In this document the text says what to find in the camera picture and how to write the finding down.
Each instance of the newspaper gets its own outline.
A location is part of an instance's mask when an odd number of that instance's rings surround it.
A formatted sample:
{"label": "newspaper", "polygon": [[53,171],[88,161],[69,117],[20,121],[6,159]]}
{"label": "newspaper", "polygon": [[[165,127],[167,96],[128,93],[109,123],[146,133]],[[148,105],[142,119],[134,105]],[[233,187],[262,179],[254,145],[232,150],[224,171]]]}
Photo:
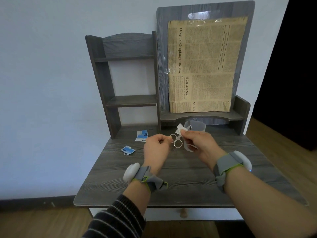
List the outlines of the newspaper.
{"label": "newspaper", "polygon": [[170,21],[170,112],[229,112],[248,17]]}

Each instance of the person's left hand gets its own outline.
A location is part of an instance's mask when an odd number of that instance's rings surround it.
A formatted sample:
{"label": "person's left hand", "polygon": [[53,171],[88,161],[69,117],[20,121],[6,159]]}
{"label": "person's left hand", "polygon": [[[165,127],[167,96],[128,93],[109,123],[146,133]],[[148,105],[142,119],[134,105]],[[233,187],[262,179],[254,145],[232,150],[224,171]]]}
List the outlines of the person's left hand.
{"label": "person's left hand", "polygon": [[151,166],[150,172],[157,175],[167,159],[172,141],[171,136],[163,134],[148,137],[143,148],[144,164],[142,166]]}

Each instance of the gray wooden desk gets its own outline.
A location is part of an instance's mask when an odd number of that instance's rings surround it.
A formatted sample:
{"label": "gray wooden desk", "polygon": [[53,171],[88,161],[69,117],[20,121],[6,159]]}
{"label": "gray wooden desk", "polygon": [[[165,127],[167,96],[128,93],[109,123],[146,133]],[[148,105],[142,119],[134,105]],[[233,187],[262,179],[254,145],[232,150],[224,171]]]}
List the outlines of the gray wooden desk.
{"label": "gray wooden desk", "polygon": [[[126,168],[130,164],[143,162],[144,143],[134,141],[136,132],[143,129],[147,129],[150,136],[157,133],[156,126],[123,126],[116,138],[108,141],[78,191],[75,205],[106,208],[125,190],[127,184],[122,177]],[[164,129],[162,133],[170,135],[175,130],[175,127]],[[247,156],[253,165],[252,173],[255,176],[298,202],[306,204],[299,192],[245,135],[238,136],[226,125],[207,126],[206,132],[210,132],[226,152],[238,150]],[[136,151],[125,156],[121,151],[125,145]],[[149,208],[169,208],[169,211],[171,208],[176,211],[177,208],[234,208],[228,196],[217,188],[212,172],[194,153],[183,147],[177,149],[172,146],[159,176],[168,182],[169,189],[153,193]]]}

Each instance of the black and white striped sleeve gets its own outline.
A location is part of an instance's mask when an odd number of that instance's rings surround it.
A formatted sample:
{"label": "black and white striped sleeve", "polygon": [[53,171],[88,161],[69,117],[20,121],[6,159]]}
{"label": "black and white striped sleeve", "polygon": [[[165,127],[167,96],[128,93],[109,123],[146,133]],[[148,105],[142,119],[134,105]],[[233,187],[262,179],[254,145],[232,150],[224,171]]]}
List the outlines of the black and white striped sleeve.
{"label": "black and white striped sleeve", "polygon": [[146,221],[135,204],[120,195],[107,209],[95,215],[84,238],[139,238]]}

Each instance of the wooden floor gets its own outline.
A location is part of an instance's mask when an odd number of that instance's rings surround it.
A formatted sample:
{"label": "wooden floor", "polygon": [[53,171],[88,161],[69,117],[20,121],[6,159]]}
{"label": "wooden floor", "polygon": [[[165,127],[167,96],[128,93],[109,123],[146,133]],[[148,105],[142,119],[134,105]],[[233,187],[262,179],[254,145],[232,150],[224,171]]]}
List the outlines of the wooden floor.
{"label": "wooden floor", "polygon": [[[317,152],[310,152],[251,119],[246,136],[289,179],[317,214]],[[91,221],[84,208],[0,213],[0,237],[79,238]],[[144,238],[219,237],[211,221],[150,221]]]}

